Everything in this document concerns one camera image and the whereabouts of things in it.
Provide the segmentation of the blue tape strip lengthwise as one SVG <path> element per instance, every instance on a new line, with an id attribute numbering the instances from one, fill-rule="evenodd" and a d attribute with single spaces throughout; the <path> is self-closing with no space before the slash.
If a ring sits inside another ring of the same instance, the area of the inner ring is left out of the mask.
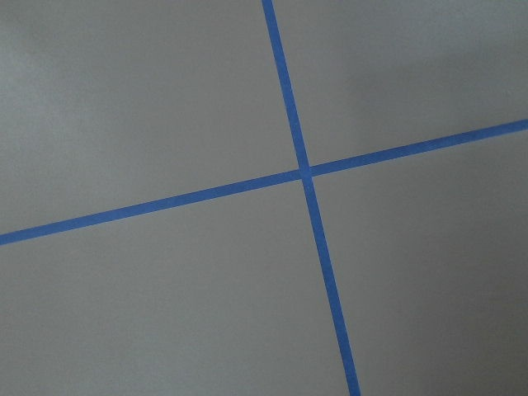
<path id="1" fill-rule="evenodd" d="M 342 312 L 342 304 L 337 288 L 337 282 L 328 248 L 328 241 L 323 227 L 323 220 L 318 205 L 318 197 L 314 187 L 313 175 L 309 157 L 304 142 L 304 135 L 296 107 L 293 86 L 285 57 L 281 33 L 276 11 L 271 0 L 263 0 L 262 8 L 265 15 L 266 27 L 271 42 L 281 95 L 285 106 L 285 113 L 290 127 L 290 134 L 295 151 L 296 160 L 304 190 L 304 198 L 309 212 L 309 220 L 313 231 L 313 238 L 318 252 L 319 264 L 323 276 L 328 304 L 332 315 L 334 332 L 342 359 L 342 366 L 346 378 L 346 385 L 350 395 L 360 395 L 361 388 L 357 378 L 356 366 L 352 355 L 348 337 L 346 321 Z"/>

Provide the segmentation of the blue tape strip crosswise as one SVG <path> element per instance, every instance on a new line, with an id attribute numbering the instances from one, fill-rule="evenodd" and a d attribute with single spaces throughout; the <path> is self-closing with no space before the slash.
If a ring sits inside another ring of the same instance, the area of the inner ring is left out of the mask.
<path id="1" fill-rule="evenodd" d="M 414 144 L 407 144 L 395 148 L 388 148 L 373 153 L 366 153 L 349 158 L 339 159 L 328 163 L 321 163 L 310 168 L 314 177 L 340 172 L 347 169 L 365 167 L 375 163 L 382 163 L 396 158 L 404 158 L 421 153 L 447 149 L 456 145 L 473 143 L 479 140 L 491 139 L 506 134 L 514 134 L 527 130 L 527 120 L 517 120 L 510 123 L 491 126 L 480 130 L 472 130 L 460 134 L 453 134 L 437 139 L 430 139 Z M 75 229 L 82 229 L 98 224 L 127 219 L 139 215 L 168 210 L 179 206 L 190 205 L 202 201 L 236 195 L 246 191 L 254 191 L 269 186 L 276 186 L 288 182 L 295 182 L 301 178 L 299 170 L 280 172 L 264 177 L 238 181 L 235 183 L 211 187 L 205 190 L 193 191 L 186 194 L 171 196 L 160 200 L 126 206 L 118 209 L 103 211 L 81 217 L 61 220 L 58 222 L 21 229 L 1 235 L 1 244 L 19 243 L 34 238 L 42 238 L 56 233 L 64 233 Z"/>

